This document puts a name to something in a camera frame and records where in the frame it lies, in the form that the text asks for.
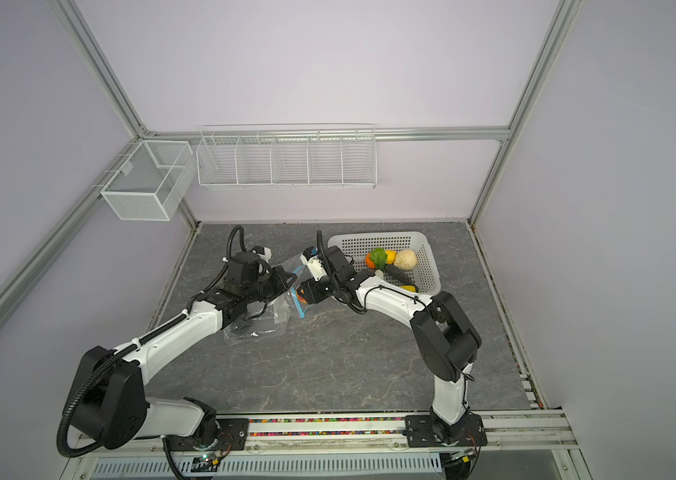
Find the white plastic perforated basket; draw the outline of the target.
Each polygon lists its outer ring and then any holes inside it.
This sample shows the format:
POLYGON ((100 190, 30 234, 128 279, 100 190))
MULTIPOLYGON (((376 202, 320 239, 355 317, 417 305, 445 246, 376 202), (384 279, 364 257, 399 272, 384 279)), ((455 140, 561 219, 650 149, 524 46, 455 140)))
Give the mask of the white plastic perforated basket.
POLYGON ((329 247, 338 247, 357 272, 370 271, 408 290, 434 295, 441 291, 432 247, 421 232, 376 232, 335 235, 329 247))

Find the clear zip top bag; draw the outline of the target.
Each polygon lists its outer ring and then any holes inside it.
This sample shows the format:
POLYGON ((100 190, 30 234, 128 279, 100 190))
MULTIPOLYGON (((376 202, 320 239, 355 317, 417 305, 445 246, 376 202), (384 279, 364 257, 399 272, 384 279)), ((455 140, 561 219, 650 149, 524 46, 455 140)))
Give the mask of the clear zip top bag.
POLYGON ((296 281, 283 294, 266 304, 253 303, 248 308, 248 316, 234 321, 223 331, 224 341, 235 345, 240 343, 268 340, 286 333, 288 326, 296 320, 306 317, 309 305, 297 297, 296 289, 305 280, 311 279, 311 273, 299 256, 291 257, 281 263, 287 273, 295 274, 296 281))

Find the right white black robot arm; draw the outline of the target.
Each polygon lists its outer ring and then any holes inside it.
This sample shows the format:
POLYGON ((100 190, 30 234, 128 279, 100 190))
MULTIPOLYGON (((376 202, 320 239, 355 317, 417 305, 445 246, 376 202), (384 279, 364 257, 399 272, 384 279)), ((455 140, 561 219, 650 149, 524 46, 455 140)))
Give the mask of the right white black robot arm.
POLYGON ((358 272, 337 246, 309 247, 301 255, 311 277, 296 289, 298 299, 315 305, 328 298, 357 314, 382 313, 410 328, 418 351, 434 375, 434 399, 427 433, 440 445, 487 442, 482 418, 467 399, 471 370, 482 338, 453 295, 407 291, 367 271, 358 272))

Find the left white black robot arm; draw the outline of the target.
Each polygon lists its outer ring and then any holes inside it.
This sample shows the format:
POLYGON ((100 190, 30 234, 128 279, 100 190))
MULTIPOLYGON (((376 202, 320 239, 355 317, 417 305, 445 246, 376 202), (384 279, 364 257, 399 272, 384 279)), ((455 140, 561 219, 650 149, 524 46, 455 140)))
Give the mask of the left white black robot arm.
POLYGON ((178 315, 115 348, 88 350, 62 410, 56 433, 59 454, 81 457, 156 437, 184 438, 197 449, 214 447, 222 433, 213 407, 193 398, 149 397, 145 389, 199 341, 250 318, 250 307, 268 307, 290 290, 296 274, 271 265, 270 256, 265 248, 247 248, 243 227, 235 226, 221 271, 178 315))

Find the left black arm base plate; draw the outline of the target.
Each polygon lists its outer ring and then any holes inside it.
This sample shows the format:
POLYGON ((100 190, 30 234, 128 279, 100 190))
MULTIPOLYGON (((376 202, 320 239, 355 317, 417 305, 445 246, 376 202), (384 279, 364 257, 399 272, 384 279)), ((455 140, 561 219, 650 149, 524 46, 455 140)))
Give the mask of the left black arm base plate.
POLYGON ((190 437, 168 436, 167 442, 174 452, 241 451, 245 448, 249 426, 248 418, 220 418, 208 435, 200 430, 190 437))

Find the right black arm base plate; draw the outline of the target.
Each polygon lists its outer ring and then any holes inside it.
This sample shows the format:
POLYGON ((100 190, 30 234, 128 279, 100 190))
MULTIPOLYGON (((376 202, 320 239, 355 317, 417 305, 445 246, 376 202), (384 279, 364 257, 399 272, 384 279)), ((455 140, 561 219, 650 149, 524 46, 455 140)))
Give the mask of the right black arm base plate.
POLYGON ((488 444, 483 419, 467 412, 455 424, 447 424, 434 413, 408 415, 404 435, 413 448, 483 447, 488 444))

